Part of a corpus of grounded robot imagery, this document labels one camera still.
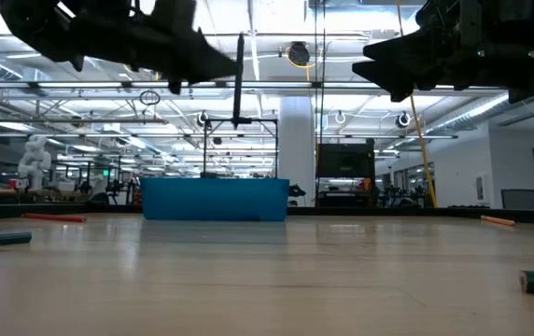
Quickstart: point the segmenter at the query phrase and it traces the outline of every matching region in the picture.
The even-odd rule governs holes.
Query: pillar
[[[309,97],[283,97],[279,109],[278,176],[306,192],[306,206],[315,198],[315,124]],[[290,198],[305,206],[304,198]]]

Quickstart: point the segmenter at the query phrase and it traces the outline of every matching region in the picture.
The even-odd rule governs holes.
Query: screen
[[[372,144],[322,144],[317,155],[317,177],[374,176]]]

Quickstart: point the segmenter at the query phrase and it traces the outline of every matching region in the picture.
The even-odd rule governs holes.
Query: orange object
[[[22,217],[30,219],[43,219],[43,220],[57,220],[57,221],[70,221],[77,223],[84,223],[87,221],[83,216],[62,216],[62,215],[41,215],[41,214],[23,214]]]
[[[495,218],[495,217],[488,217],[488,216],[481,216],[481,219],[484,221],[488,221],[490,223],[501,224],[501,225],[513,226],[514,224],[516,224],[515,221],[509,220],[509,219],[502,219],[502,218]]]

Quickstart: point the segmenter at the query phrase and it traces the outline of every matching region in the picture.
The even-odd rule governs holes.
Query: white wall
[[[488,175],[489,195],[493,190],[489,129],[486,123],[475,131],[459,132],[456,140],[434,140],[428,144],[429,162],[435,164],[435,191],[439,207],[450,205],[480,205],[477,200],[476,178],[482,173]],[[401,153],[401,158],[378,162],[378,175],[391,173],[423,164],[421,153]],[[488,205],[494,207],[493,197]]]
[[[501,207],[502,189],[534,189],[534,132],[491,129],[490,140],[494,197]]]

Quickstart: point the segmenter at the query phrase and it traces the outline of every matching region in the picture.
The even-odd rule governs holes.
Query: wooden floor
[[[0,335],[534,335],[534,225],[0,220]]]

